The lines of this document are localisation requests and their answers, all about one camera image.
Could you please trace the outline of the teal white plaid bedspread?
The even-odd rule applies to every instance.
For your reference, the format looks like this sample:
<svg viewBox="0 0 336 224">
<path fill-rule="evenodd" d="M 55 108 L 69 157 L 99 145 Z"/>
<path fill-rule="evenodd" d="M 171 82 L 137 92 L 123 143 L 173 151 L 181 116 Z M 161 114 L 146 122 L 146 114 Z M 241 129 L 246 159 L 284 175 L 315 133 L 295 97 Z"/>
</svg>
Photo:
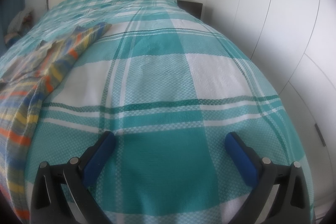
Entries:
<svg viewBox="0 0 336 224">
<path fill-rule="evenodd" d="M 2 70 L 77 26 L 112 27 L 43 101 L 25 167 L 29 212 L 39 165 L 116 147 L 90 194 L 112 223 L 229 223 L 252 191 L 228 155 L 235 132 L 274 164 L 301 164 L 299 136 L 261 71 L 177 0 L 65 0 L 1 56 Z"/>
</svg>

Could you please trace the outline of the multicolour striped knitted sweater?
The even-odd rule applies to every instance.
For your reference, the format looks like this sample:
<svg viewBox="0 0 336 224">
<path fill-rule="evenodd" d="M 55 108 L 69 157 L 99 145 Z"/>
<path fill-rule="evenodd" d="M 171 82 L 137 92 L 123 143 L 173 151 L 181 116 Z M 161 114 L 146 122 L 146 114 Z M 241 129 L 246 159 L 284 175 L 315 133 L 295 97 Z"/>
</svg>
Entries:
<svg viewBox="0 0 336 224">
<path fill-rule="evenodd" d="M 41 41 L 13 59 L 1 76 L 1 193 L 14 215 L 29 223 L 25 194 L 27 154 L 43 101 L 59 86 L 79 57 L 112 25 L 77 26 L 52 42 Z"/>
</svg>

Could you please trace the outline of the pile of clothes on chair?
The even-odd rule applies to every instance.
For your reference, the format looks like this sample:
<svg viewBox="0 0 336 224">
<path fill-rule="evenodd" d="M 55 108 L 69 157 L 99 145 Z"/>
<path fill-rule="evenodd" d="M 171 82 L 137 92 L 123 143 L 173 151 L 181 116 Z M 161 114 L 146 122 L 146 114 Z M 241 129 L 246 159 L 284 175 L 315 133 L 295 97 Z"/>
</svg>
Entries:
<svg viewBox="0 0 336 224">
<path fill-rule="evenodd" d="M 5 45 L 7 48 L 13 46 L 29 32 L 33 26 L 33 21 L 33 8 L 27 7 L 17 13 L 7 29 L 7 35 L 5 36 Z"/>
</svg>

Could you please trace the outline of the blue curtain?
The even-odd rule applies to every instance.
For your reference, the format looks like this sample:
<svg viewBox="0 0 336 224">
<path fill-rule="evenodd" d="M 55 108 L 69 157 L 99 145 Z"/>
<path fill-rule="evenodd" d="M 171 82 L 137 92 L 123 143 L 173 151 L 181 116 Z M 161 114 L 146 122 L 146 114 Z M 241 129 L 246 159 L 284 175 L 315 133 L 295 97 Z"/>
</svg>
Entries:
<svg viewBox="0 0 336 224">
<path fill-rule="evenodd" d="M 1 0 L 1 51 L 5 48 L 4 36 L 18 12 L 25 8 L 25 0 Z"/>
</svg>

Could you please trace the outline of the white wardrobe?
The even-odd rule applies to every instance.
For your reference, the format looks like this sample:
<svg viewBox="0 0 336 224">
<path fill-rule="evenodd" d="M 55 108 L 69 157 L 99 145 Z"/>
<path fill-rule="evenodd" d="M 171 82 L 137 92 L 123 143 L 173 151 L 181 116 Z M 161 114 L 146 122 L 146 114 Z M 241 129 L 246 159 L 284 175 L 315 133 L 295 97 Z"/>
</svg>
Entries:
<svg viewBox="0 0 336 224">
<path fill-rule="evenodd" d="M 335 196 L 335 0 L 207 0 L 205 20 L 249 57 L 294 123 L 314 199 Z"/>
</svg>

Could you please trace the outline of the dark bedside table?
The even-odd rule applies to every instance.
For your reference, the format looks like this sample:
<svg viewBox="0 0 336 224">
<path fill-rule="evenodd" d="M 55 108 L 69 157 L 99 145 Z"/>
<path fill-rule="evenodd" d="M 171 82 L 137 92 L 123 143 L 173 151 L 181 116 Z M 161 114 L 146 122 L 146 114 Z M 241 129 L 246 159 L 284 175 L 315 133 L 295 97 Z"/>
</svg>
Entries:
<svg viewBox="0 0 336 224">
<path fill-rule="evenodd" d="M 197 19 L 201 19 L 203 4 L 201 2 L 191 1 L 191 0 L 177 0 L 177 5 L 179 8 L 188 12 L 190 15 Z"/>
</svg>

